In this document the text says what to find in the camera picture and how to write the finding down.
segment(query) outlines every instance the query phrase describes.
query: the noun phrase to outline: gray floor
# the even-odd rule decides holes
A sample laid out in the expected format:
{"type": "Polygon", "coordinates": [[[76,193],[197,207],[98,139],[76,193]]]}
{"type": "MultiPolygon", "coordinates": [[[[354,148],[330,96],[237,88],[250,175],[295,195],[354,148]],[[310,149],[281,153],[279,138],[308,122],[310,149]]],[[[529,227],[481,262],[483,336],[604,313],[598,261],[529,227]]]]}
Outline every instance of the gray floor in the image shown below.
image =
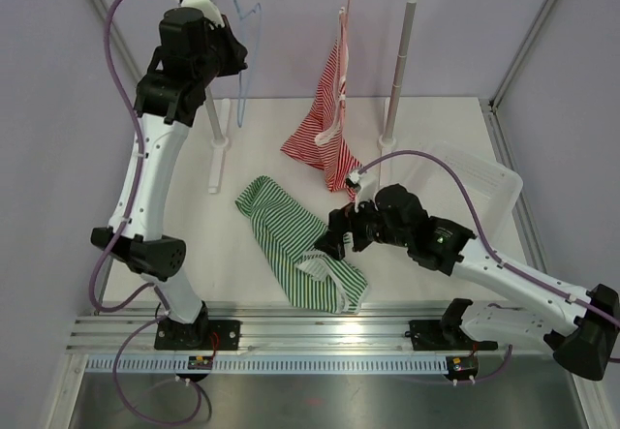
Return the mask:
{"type": "MultiPolygon", "coordinates": [[[[498,361],[487,358],[483,374],[498,361]]],[[[194,408],[194,392],[171,383],[143,392],[164,375],[121,375],[137,408],[164,420],[194,408]]],[[[475,387],[412,383],[398,376],[209,376],[213,406],[187,428],[214,429],[577,429],[586,428],[567,373],[549,360],[518,357],[499,379],[475,387]]],[[[427,378],[431,381],[439,377],[427,378]]],[[[123,409],[110,374],[88,374],[72,429],[154,427],[123,409]]]]}

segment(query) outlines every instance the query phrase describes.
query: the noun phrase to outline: gray wall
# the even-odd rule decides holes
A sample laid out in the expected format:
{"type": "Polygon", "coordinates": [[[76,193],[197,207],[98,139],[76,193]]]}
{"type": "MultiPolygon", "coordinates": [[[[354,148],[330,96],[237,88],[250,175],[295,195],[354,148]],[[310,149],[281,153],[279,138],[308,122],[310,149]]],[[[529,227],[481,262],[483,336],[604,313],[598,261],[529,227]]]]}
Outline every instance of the gray wall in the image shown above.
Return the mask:
{"type": "Polygon", "coordinates": [[[36,427],[120,191],[130,121],[84,0],[0,0],[0,426],[36,427]]]}
{"type": "MultiPolygon", "coordinates": [[[[561,0],[500,106],[550,272],[616,290],[619,94],[620,0],[561,0]]],[[[609,366],[619,409],[620,365],[609,366]]]]}
{"type": "MultiPolygon", "coordinates": [[[[386,96],[392,83],[406,0],[352,0],[351,96],[386,96]]],[[[403,95],[489,98],[506,72],[543,0],[419,0],[403,95]]],[[[263,35],[251,97],[311,97],[346,0],[240,0],[263,5],[263,35]]],[[[236,28],[232,0],[217,0],[236,28]]],[[[119,27],[142,66],[166,0],[131,0],[119,27]]],[[[256,26],[251,26],[250,35],[256,26]]],[[[248,44],[254,48],[254,39],[248,44]]],[[[213,85],[216,97],[235,96],[236,79],[213,85]]]]}

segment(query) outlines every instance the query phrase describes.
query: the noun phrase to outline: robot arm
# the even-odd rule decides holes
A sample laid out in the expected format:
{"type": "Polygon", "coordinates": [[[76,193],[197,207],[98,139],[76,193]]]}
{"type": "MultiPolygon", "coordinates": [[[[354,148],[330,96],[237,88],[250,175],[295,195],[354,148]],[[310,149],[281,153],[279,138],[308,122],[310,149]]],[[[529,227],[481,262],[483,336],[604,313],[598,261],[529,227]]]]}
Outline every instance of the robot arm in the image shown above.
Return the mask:
{"type": "Polygon", "coordinates": [[[455,299],[439,322],[449,342],[462,344],[460,339],[465,336],[478,343],[494,341],[549,352],[572,373],[590,380],[603,378],[618,329],[577,303],[592,304],[618,318],[620,307],[614,290],[598,285],[588,291],[499,253],[503,263],[498,264],[471,230],[428,216],[419,199],[404,187],[385,187],[372,200],[372,184],[360,181],[359,175],[354,178],[349,183],[365,200],[356,199],[356,203],[332,211],[328,231],[316,241],[315,248],[342,260],[343,237],[348,232],[353,235],[354,252],[372,242],[406,248],[408,256],[420,266],[484,286],[522,307],[501,308],[455,299]],[[505,264],[520,269],[532,280],[506,269],[505,264]],[[570,300],[542,285],[553,286],[570,300]]]}
{"type": "Polygon", "coordinates": [[[155,284],[170,305],[166,321],[188,324],[187,333],[199,342],[200,334],[190,329],[202,321],[200,315],[206,316],[206,308],[183,269],[185,242],[163,234],[164,207],[178,153],[205,101],[205,88],[216,77],[246,69],[247,49],[235,39],[226,17],[210,0],[180,0],[179,8],[164,14],[159,33],[161,44],[138,83],[134,106],[144,154],[139,156],[135,137],[116,209],[106,227],[93,229],[91,242],[104,249],[126,222],[112,255],[155,284]],[[139,160],[138,190],[125,219],[139,160]]]}

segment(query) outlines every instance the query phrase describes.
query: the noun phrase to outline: red striped cloth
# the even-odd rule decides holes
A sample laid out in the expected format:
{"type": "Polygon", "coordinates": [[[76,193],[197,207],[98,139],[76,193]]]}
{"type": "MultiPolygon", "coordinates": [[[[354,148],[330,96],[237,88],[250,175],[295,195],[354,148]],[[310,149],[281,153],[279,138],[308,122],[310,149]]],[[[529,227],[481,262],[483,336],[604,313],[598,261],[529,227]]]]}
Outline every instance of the red striped cloth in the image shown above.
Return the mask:
{"type": "Polygon", "coordinates": [[[355,192],[345,183],[347,174],[361,163],[351,154],[342,137],[346,111],[346,76],[349,63],[347,25],[349,3],[339,14],[340,34],[319,80],[310,112],[281,150],[291,158],[325,172],[331,192],[346,189],[351,200],[355,192]]]}

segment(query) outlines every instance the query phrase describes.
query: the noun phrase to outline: folded cloth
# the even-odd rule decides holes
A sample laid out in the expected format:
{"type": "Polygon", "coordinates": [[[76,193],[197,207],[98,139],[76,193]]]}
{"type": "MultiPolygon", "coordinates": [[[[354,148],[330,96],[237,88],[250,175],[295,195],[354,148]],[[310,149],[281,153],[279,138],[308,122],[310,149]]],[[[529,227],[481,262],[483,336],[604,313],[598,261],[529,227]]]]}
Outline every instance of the folded cloth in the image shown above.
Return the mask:
{"type": "Polygon", "coordinates": [[[347,26],[349,3],[338,15],[338,38],[319,80],[315,100],[301,125],[282,145],[291,158],[325,172],[325,183],[331,192],[347,190],[347,174],[361,166],[342,136],[346,111],[346,80],[349,65],[347,26]]]}
{"type": "Polygon", "coordinates": [[[252,223],[252,231],[276,279],[297,308],[329,313],[359,312],[368,283],[346,261],[314,250],[327,226],[305,210],[273,179],[254,180],[235,202],[252,223]]]}

